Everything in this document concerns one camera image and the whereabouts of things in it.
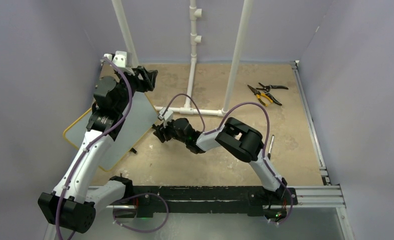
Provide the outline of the yellow framed whiteboard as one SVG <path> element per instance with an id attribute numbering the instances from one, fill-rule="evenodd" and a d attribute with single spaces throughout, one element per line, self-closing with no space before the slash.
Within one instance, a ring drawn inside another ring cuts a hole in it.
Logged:
<path id="1" fill-rule="evenodd" d="M 82 144 L 86 125 L 91 116 L 89 108 L 63 132 L 63 138 L 76 149 Z M 110 149 L 104 154 L 100 169 L 109 172 L 158 120 L 158 113 L 145 93 L 136 92 L 132 108 Z"/>

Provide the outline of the black metal whiteboard stand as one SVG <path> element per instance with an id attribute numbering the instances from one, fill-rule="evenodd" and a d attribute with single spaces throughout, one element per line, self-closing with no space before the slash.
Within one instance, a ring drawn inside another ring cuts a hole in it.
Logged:
<path id="1" fill-rule="evenodd" d="M 153 129 L 153 130 L 155 130 L 156 129 L 156 125 L 155 124 L 152 124 L 152 127 L 151 127 L 151 129 Z M 135 148 L 131 148 L 130 150 L 129 150 L 129 152 L 131 152 L 131 153 L 134 153 L 134 154 L 137 154 L 137 151 L 136 151 L 136 149 Z"/>

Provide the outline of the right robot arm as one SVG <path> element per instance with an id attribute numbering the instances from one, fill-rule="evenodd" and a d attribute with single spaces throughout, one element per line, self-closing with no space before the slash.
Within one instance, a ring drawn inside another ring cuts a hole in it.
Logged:
<path id="1" fill-rule="evenodd" d="M 219 130 L 201 132 L 195 130 L 186 118 L 162 120 L 153 125 L 153 134 L 164 143 L 175 139 L 185 144 L 194 154 L 203 154 L 223 147 L 238 160 L 248 163 L 261 181 L 267 200 L 273 204 L 287 202 L 297 204 L 297 197 L 287 182 L 273 167 L 265 155 L 262 134 L 247 124 L 230 117 Z"/>

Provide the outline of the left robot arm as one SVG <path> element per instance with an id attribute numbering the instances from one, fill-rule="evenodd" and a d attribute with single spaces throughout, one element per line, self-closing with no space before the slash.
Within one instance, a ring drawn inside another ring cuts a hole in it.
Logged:
<path id="1" fill-rule="evenodd" d="M 88 192 L 103 155 L 123 128 L 134 94 L 153 91 L 158 75 L 157 70 L 143 66 L 131 72 L 117 69 L 114 72 L 115 76 L 105 75 L 95 86 L 92 114 L 72 164 L 54 189 L 41 193 L 38 199 L 43 215 L 55 225 L 60 238 L 61 228 L 84 234 L 99 211 L 116 201 L 129 204 L 135 195 L 133 182 L 122 176 L 113 176 L 94 193 Z"/>

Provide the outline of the black whiteboard marker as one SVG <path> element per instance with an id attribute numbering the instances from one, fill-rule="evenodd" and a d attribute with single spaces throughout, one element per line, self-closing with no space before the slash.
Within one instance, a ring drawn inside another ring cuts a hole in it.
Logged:
<path id="1" fill-rule="evenodd" d="M 273 147 L 273 143 L 274 143 L 274 139 L 275 139 L 275 135 L 273 134 L 270 138 L 270 142 L 269 142 L 269 147 L 268 147 L 268 153 L 267 153 L 267 157 L 269 159 L 271 159 L 271 152 L 272 152 L 272 147 Z"/>

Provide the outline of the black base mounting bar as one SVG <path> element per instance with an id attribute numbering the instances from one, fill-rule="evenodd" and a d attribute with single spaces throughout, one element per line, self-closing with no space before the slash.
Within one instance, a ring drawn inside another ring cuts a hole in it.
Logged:
<path id="1" fill-rule="evenodd" d="M 130 206 L 138 218 L 154 213 L 245 214 L 285 217 L 298 204 L 294 188 L 269 192 L 262 186 L 134 186 L 115 205 Z"/>

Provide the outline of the white PVC pipe frame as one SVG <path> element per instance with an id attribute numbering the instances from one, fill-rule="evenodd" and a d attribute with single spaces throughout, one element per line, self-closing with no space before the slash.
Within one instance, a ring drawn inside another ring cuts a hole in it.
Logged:
<path id="1" fill-rule="evenodd" d="M 133 39 L 130 33 L 130 29 L 127 23 L 126 14 L 124 12 L 123 4 L 120 0 L 112 1 L 113 9 L 115 11 L 115 15 L 120 27 L 120 31 L 122 33 L 123 40 L 126 45 L 126 49 L 129 53 L 132 54 L 132 68 L 135 68 L 139 65 L 138 58 L 136 56 L 136 50 L 133 43 Z M 232 92 L 234 88 L 234 83 L 236 81 L 236 76 L 238 72 L 239 62 L 241 58 L 241 53 L 243 50 L 243 46 L 245 43 L 245 37 L 247 34 L 249 18 L 251 16 L 251 11 L 253 8 L 252 0 L 245 0 L 243 2 L 242 13 L 239 22 L 239 28 L 236 38 L 236 43 L 233 52 L 232 64 L 229 72 L 229 78 L 227 82 L 226 93 L 224 97 L 224 104 L 222 109 L 218 110 L 208 110 L 203 109 L 201 113 L 206 116 L 217 116 L 223 117 L 229 112 L 229 104 L 232 98 Z M 191 0 L 189 4 L 189 19 L 190 19 L 190 71 L 189 71 L 189 79 L 187 85 L 186 94 L 191 96 L 193 92 L 194 86 L 194 78 L 196 72 L 196 64 L 197 64 L 197 45 L 201 43 L 202 36 L 197 33 L 196 30 L 196 22 L 197 19 L 202 17 L 202 9 L 198 8 L 195 0 Z"/>

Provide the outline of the yellow handled needle-nose pliers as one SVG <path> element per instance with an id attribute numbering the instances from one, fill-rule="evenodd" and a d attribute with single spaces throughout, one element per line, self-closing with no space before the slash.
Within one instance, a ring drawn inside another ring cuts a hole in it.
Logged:
<path id="1" fill-rule="evenodd" d="M 268 106 L 267 103 L 265 103 L 262 98 L 267 99 L 270 103 L 274 103 L 276 105 L 282 106 L 282 103 L 280 101 L 278 101 L 270 92 L 268 93 L 264 93 L 263 91 L 257 90 L 256 88 L 247 85 L 247 87 L 253 92 L 253 94 L 257 97 L 259 103 L 266 107 Z"/>

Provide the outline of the aluminium front frame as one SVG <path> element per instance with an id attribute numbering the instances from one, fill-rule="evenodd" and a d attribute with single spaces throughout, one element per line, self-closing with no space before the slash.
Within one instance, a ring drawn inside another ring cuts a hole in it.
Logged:
<path id="1" fill-rule="evenodd" d="M 225 213 L 154 213 L 137 217 L 128 205 L 109 205 L 86 233 L 62 229 L 74 240 L 351 240 L 339 186 L 296 186 L 298 204 L 283 223 L 264 216 Z"/>

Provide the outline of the aluminium rail right edge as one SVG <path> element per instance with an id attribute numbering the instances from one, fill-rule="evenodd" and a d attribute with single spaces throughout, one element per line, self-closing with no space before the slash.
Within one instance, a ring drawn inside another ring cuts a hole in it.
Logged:
<path id="1" fill-rule="evenodd" d="M 304 92 L 304 89 L 302 86 L 302 82 L 301 82 L 301 78 L 300 78 L 300 74 L 299 74 L 299 70 L 298 70 L 298 63 L 299 63 L 299 61 L 295 60 L 295 61 L 291 61 L 290 65 L 291 65 L 292 71 L 294 73 L 294 77 L 295 77 L 295 80 L 296 80 L 296 83 L 298 86 L 300 97 L 301 97 L 301 100 L 302 100 L 302 103 L 304 106 L 304 110 L 305 110 L 305 114 L 306 114 L 306 118 L 307 118 L 307 122 L 308 122 L 308 126 L 309 126 L 310 137 L 312 140 L 313 149 L 315 151 L 317 163 L 319 166 L 321 179 L 322 179 L 322 182 L 325 186 L 330 186 L 331 182 L 330 182 L 329 174 L 327 171 L 327 167 L 325 166 L 323 154 L 320 149 L 320 145 L 319 145 L 316 130 L 314 127 L 313 119 L 312 119 L 310 109 L 308 106 L 308 102 L 307 102 L 307 99 L 305 96 L 305 92 Z"/>

